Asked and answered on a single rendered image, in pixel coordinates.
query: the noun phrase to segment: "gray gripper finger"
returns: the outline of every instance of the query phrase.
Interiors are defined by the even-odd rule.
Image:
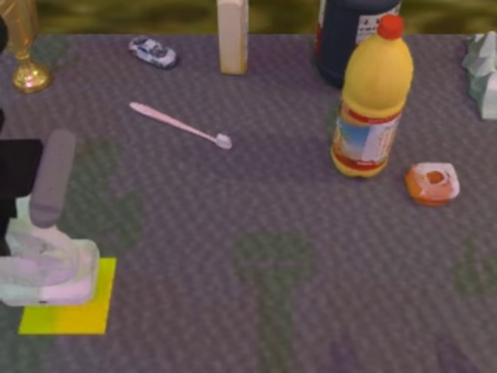
[[[49,228],[62,215],[75,151],[76,137],[70,131],[58,129],[48,138],[30,199],[30,218],[35,226]]]

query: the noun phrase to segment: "donut hole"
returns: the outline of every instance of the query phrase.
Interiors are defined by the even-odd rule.
[[[438,184],[444,179],[440,171],[430,171],[426,174],[426,177],[430,184]]]

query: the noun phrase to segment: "gold goblet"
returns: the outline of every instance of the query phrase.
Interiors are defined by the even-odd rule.
[[[12,83],[23,93],[39,92],[52,80],[50,70],[30,57],[30,48],[38,34],[35,0],[0,0],[0,16],[9,31],[7,45],[19,66],[12,75]]]

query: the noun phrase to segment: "toothbrush head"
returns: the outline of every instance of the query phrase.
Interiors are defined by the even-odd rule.
[[[215,138],[216,145],[221,149],[231,149],[233,144],[231,143],[231,139],[225,134],[217,134]]]

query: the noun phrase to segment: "toothbrush handle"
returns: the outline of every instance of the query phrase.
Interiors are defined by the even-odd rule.
[[[215,139],[212,136],[209,136],[208,134],[198,131],[195,128],[189,126],[188,124],[184,124],[182,121],[170,117],[167,114],[161,113],[160,111],[152,109],[149,106],[143,105],[141,103],[131,103],[130,106],[133,110],[136,110],[138,113],[153,118],[155,120],[158,120],[159,122],[170,124],[173,127],[187,131],[191,134],[196,134],[197,136],[205,138],[209,141],[215,141]]]

